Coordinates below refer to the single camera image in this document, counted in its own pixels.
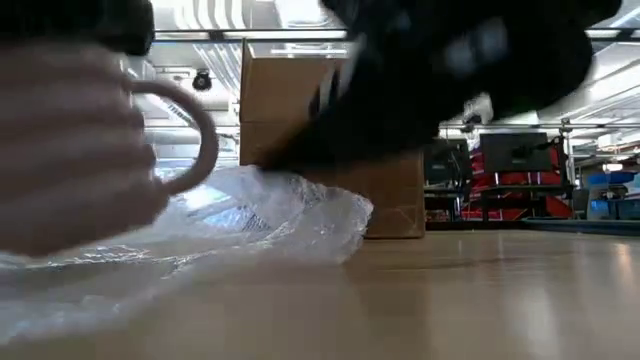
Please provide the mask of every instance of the ceiling light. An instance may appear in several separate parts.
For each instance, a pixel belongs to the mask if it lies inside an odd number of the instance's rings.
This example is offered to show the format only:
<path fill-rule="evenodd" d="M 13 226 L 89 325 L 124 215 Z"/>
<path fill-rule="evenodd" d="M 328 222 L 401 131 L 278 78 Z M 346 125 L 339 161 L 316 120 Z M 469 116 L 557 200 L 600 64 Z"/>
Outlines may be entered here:
<path fill-rule="evenodd" d="M 171 40 L 209 40 L 209 33 L 206 31 L 198 32 L 156 32 L 156 40 L 171 41 Z"/>
<path fill-rule="evenodd" d="M 151 0 L 154 8 L 173 8 L 175 0 Z"/>
<path fill-rule="evenodd" d="M 345 49 L 271 49 L 274 55 L 347 55 Z"/>
<path fill-rule="evenodd" d="M 263 31 L 226 31 L 223 33 L 226 39 L 265 39 L 265 40 L 345 40 L 347 32 L 344 30 L 263 30 Z"/>
<path fill-rule="evenodd" d="M 590 39 L 609 39 L 620 34 L 620 30 L 609 29 L 590 29 L 586 31 Z"/>
<path fill-rule="evenodd" d="M 605 172 L 620 171 L 622 170 L 622 168 L 623 168 L 622 164 L 603 164 L 602 165 L 602 170 L 604 170 Z"/>
<path fill-rule="evenodd" d="M 323 24 L 327 21 L 318 0 L 275 0 L 280 21 L 285 27 L 295 24 Z"/>

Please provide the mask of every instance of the plastic bag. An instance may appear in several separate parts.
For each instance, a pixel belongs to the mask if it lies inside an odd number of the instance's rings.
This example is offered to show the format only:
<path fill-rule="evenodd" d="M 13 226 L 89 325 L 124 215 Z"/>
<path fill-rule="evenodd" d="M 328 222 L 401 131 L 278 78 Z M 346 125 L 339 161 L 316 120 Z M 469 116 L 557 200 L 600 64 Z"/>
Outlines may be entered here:
<path fill-rule="evenodd" d="M 181 285 L 260 263 L 339 264 L 360 246 L 372 210 L 301 177 L 216 171 L 149 228 L 44 261 L 0 256 L 0 344 L 93 330 Z"/>

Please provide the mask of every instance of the cardboard box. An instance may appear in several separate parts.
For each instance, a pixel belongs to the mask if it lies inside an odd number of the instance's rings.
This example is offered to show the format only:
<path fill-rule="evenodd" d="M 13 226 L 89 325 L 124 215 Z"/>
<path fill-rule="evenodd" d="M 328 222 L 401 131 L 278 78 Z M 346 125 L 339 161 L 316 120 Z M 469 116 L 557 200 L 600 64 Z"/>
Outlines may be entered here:
<path fill-rule="evenodd" d="M 307 106 L 318 84 L 336 60 L 245 59 L 240 99 L 240 164 L 254 163 L 262 153 L 307 121 Z M 410 154 L 349 171 L 308 176 L 369 198 L 374 213 L 368 238 L 424 236 L 422 154 Z"/>
<path fill-rule="evenodd" d="M 248 103 L 250 106 L 240 106 L 240 122 L 306 121 L 309 99 L 328 71 L 340 66 L 342 61 L 313 58 L 245 59 L 240 99 L 241 104 Z"/>

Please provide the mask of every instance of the ceiling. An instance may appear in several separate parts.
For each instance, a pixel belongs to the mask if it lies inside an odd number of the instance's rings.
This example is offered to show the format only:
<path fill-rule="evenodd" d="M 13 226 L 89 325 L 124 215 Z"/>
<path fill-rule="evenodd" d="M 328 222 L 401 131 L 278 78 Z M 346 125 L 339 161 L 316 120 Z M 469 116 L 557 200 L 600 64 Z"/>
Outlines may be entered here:
<path fill-rule="evenodd" d="M 152 0 L 158 30 L 340 28 L 317 6 L 316 0 Z M 620 13 L 597 27 L 640 28 L 640 0 L 625 0 Z M 585 85 L 565 101 L 539 112 L 507 119 L 505 124 L 554 122 L 570 116 L 574 123 L 637 124 L 640 122 L 640 46 L 594 43 L 596 65 Z M 316 51 L 345 56 L 344 45 L 254 44 L 254 56 L 301 56 Z M 157 43 L 148 57 L 155 67 L 208 68 L 227 89 L 239 94 L 241 51 L 237 44 Z M 612 132 L 631 135 L 638 130 L 576 130 L 577 151 L 594 152 L 598 138 Z"/>

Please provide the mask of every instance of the desk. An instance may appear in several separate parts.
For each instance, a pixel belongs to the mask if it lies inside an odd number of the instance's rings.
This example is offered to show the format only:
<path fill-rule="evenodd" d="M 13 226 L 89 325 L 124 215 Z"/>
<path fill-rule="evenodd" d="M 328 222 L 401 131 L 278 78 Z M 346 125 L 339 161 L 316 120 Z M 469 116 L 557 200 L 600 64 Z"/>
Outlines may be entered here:
<path fill-rule="evenodd" d="M 343 268 L 194 284 L 117 329 L 0 358 L 638 359 L 639 308 L 640 242 L 433 232 L 366 242 Z"/>

